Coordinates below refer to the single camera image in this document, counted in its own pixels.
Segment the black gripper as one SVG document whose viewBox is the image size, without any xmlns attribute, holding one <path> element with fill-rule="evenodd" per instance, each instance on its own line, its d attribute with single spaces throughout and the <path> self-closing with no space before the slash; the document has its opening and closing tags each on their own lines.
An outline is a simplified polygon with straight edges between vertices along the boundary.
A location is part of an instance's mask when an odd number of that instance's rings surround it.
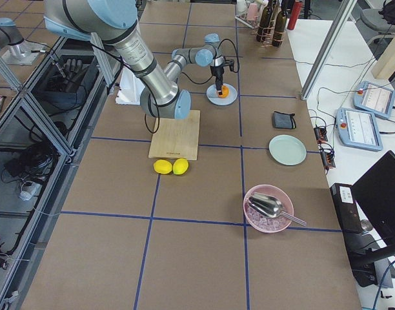
<svg viewBox="0 0 395 310">
<path fill-rule="evenodd" d="M 235 61 L 233 59 L 226 59 L 225 57 L 217 57 L 210 64 L 210 71 L 212 76 L 215 77 L 215 84 L 218 97 L 223 95 L 223 74 L 225 67 L 230 71 L 234 70 Z"/>
</svg>

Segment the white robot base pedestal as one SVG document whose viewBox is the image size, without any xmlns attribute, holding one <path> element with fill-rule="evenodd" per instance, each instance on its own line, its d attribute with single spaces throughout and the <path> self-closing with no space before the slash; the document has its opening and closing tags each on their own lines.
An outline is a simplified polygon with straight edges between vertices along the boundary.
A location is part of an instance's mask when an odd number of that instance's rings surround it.
<svg viewBox="0 0 395 310">
<path fill-rule="evenodd" d="M 118 105 L 140 105 L 140 97 L 144 89 L 143 82 L 129 69 L 124 68 L 121 73 L 116 103 Z"/>
</svg>

